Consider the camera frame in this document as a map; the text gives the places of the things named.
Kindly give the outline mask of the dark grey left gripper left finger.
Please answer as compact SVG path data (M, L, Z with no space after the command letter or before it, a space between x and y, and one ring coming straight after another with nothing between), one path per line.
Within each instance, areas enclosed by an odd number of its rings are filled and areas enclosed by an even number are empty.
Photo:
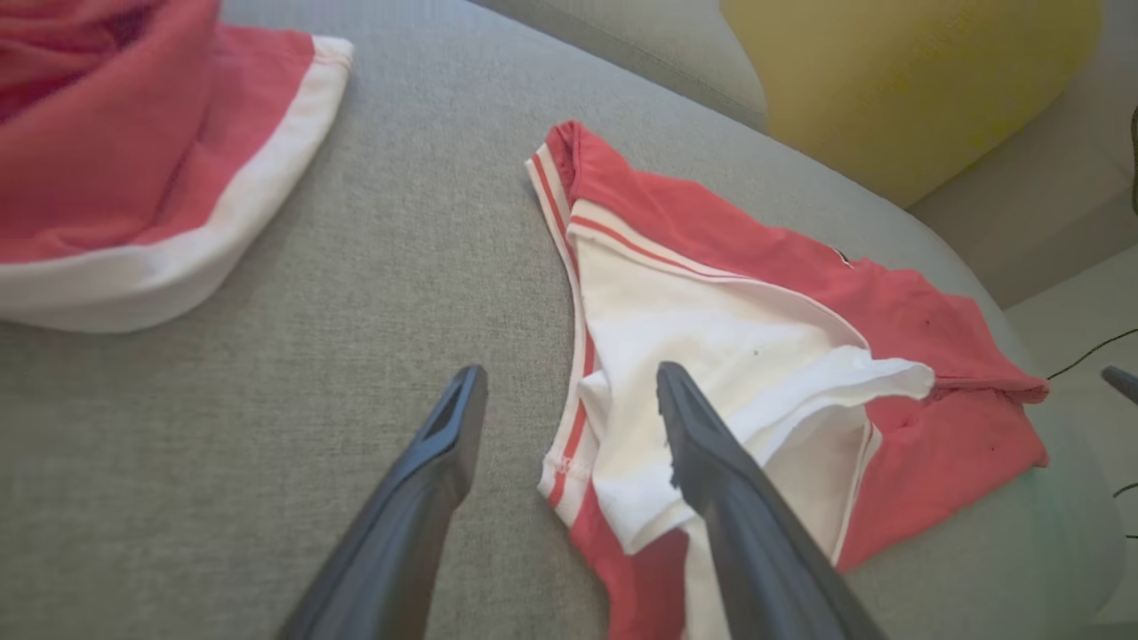
M282 639L421 639L454 512L469 495L488 397L479 366L451 378L358 509Z

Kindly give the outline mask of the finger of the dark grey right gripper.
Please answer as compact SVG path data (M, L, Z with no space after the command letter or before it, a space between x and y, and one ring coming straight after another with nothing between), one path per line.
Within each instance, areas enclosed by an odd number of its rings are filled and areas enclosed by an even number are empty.
M1100 371L1102 380L1106 381L1111 388L1129 400L1131 404L1138 405L1138 377L1137 374L1125 372L1125 370L1110 366Z

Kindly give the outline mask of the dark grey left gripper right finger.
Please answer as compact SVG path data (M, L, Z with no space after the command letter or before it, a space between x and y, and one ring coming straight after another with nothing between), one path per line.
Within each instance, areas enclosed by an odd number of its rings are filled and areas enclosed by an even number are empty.
M676 362L657 370L673 485L703 520L734 639L882 639L708 397Z

